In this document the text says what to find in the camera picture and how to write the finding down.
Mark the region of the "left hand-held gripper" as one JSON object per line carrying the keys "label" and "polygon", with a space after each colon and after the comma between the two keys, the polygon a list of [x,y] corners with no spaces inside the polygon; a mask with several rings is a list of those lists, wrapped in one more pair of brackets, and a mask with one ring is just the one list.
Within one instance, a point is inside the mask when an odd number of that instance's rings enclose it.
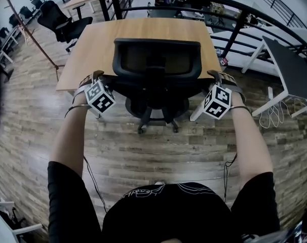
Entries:
{"label": "left hand-held gripper", "polygon": [[104,85],[100,79],[90,78],[91,83],[84,90],[86,99],[94,114],[104,114],[111,109],[116,101],[112,92]]}

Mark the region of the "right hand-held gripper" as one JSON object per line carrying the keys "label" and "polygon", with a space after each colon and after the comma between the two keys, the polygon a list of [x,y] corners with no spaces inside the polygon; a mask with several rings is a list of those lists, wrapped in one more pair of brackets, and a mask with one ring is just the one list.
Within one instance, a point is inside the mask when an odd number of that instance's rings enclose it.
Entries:
{"label": "right hand-held gripper", "polygon": [[221,119],[231,107],[231,95],[230,89],[214,85],[203,102],[203,113]]}

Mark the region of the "black mesh office chair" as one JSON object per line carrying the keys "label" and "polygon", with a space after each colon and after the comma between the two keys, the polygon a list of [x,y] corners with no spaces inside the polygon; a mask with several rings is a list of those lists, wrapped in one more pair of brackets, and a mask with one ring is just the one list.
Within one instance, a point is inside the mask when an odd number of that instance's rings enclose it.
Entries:
{"label": "black mesh office chair", "polygon": [[137,129],[161,110],[164,121],[179,128],[175,119],[189,108],[189,98],[201,92],[208,94],[212,80],[200,79],[201,44],[193,41],[116,38],[112,60],[114,76],[105,74],[101,81],[113,92],[126,97],[126,109],[140,119]]}

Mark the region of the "person's left forearm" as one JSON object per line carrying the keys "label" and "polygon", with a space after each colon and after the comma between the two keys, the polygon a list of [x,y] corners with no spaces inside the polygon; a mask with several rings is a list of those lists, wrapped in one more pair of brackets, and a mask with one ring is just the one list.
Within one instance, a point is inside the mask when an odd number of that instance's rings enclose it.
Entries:
{"label": "person's left forearm", "polygon": [[83,173],[84,135],[88,108],[86,104],[72,105],[55,138],[50,161],[61,163],[79,176]]}

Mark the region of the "person's left hand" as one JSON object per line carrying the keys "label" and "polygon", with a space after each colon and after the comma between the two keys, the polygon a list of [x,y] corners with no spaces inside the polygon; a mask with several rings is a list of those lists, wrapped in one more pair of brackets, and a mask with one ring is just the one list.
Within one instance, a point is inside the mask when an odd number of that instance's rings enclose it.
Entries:
{"label": "person's left hand", "polygon": [[88,89],[95,81],[97,81],[104,72],[102,70],[96,70],[92,74],[86,76],[80,83],[79,88],[73,95],[72,104],[88,104],[86,99],[86,89]]}

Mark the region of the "person's right hand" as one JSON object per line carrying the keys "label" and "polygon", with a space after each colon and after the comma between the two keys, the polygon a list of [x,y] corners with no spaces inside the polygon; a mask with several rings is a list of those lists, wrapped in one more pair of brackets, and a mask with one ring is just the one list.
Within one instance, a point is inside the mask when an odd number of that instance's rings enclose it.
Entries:
{"label": "person's right hand", "polygon": [[207,73],[209,75],[211,75],[212,77],[214,77],[214,83],[222,88],[228,88],[230,89],[232,92],[236,92],[241,96],[241,99],[243,101],[243,103],[246,102],[246,98],[243,94],[242,89],[237,85],[235,79],[225,73],[225,72],[219,72],[216,70],[208,70]]}

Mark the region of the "white trash bin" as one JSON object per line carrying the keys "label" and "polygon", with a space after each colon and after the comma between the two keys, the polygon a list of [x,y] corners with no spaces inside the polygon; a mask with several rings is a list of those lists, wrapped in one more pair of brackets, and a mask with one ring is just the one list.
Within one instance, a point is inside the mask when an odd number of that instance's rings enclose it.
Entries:
{"label": "white trash bin", "polygon": [[228,66],[228,60],[222,56],[223,50],[215,49],[216,55],[218,57],[219,63],[221,66]]}

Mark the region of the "black metal balcony railing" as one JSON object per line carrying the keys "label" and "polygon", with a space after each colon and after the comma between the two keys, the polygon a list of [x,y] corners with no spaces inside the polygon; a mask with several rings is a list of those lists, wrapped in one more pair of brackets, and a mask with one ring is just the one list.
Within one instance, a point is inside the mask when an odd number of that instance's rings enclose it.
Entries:
{"label": "black metal balcony railing", "polygon": [[122,20],[131,12],[150,17],[184,18],[203,22],[219,58],[241,67],[253,54],[271,63],[263,37],[278,41],[307,63],[307,29],[291,17],[282,23],[265,13],[232,0],[99,0],[105,21]]}

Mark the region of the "dark grey table white legs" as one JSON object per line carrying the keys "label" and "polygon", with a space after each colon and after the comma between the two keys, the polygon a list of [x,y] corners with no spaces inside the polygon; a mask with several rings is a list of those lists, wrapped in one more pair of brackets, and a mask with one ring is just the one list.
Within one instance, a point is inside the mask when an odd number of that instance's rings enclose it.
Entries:
{"label": "dark grey table white legs", "polygon": [[[305,58],[300,57],[276,40],[263,36],[260,46],[242,68],[242,73],[248,70],[263,49],[268,51],[275,70],[279,74],[284,91],[252,112],[253,117],[260,115],[289,96],[307,100],[307,62]],[[307,105],[294,112],[291,116],[296,117],[304,112],[307,112]]]}

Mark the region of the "light wooden table white legs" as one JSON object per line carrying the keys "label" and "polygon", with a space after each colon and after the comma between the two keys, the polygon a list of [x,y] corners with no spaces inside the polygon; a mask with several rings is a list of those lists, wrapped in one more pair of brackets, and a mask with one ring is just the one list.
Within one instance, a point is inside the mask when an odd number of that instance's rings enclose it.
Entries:
{"label": "light wooden table white legs", "polygon": [[210,78],[209,71],[221,72],[216,51],[203,22],[171,18],[139,18],[88,25],[68,57],[56,90],[74,94],[80,82],[96,70],[115,75],[112,69],[114,40],[148,38],[194,41],[201,44],[202,72],[199,80]]}

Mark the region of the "brown wooden coat stand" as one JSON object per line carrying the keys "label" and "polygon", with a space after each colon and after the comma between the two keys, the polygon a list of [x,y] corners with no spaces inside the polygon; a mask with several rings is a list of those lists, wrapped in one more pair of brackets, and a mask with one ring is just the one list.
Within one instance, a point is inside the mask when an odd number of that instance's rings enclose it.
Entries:
{"label": "brown wooden coat stand", "polygon": [[37,42],[37,40],[34,38],[34,36],[32,35],[32,33],[28,30],[27,26],[23,23],[23,21],[21,20],[21,18],[19,17],[18,13],[16,12],[14,6],[12,5],[10,0],[6,0],[9,4],[9,7],[11,8],[11,10],[13,11],[16,19],[18,20],[20,26],[23,28],[23,30],[25,31],[25,33],[30,37],[30,39],[34,42],[34,44],[38,47],[38,49],[43,53],[43,55],[48,59],[48,61],[52,64],[52,66],[55,69],[55,73],[56,73],[56,78],[57,81],[59,81],[59,77],[58,77],[58,69],[60,67],[64,67],[64,65],[57,65],[50,57],[49,55],[44,51],[44,49],[40,46],[40,44]]}

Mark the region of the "long white desk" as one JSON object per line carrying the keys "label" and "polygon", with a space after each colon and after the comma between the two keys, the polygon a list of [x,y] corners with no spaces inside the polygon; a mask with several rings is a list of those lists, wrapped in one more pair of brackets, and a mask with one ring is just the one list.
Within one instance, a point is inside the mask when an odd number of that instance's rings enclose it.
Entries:
{"label": "long white desk", "polygon": [[13,63],[14,61],[12,58],[6,53],[6,49],[10,49],[12,44],[16,44],[17,46],[19,43],[15,39],[18,31],[18,26],[13,28],[6,36],[6,38],[2,41],[0,45],[0,60],[5,57],[10,63]]}

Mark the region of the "person's black printed shirt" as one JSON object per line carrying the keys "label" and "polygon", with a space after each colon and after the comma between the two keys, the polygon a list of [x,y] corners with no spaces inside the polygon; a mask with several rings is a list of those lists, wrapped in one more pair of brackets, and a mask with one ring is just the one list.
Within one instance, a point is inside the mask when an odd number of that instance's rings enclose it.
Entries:
{"label": "person's black printed shirt", "polygon": [[82,178],[48,165],[50,243],[242,243],[280,230],[271,172],[249,180],[232,207],[209,187],[189,182],[127,192],[99,223]]}

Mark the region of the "black wall railing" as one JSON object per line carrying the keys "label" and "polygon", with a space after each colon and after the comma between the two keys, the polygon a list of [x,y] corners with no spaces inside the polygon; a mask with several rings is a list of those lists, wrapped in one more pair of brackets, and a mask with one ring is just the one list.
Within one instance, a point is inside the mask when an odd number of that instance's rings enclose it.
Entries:
{"label": "black wall railing", "polygon": [[287,27],[300,27],[306,28],[307,26],[301,21],[301,19],[281,0],[263,0],[269,6],[270,9],[274,10]]}

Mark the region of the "white desk frame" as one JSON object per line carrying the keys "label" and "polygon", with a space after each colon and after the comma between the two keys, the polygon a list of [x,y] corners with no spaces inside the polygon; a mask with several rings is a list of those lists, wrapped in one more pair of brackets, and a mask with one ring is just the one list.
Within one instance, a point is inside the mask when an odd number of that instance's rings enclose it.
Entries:
{"label": "white desk frame", "polygon": [[42,224],[26,225],[25,218],[18,219],[15,203],[0,198],[0,243],[26,243],[31,232],[42,229]]}

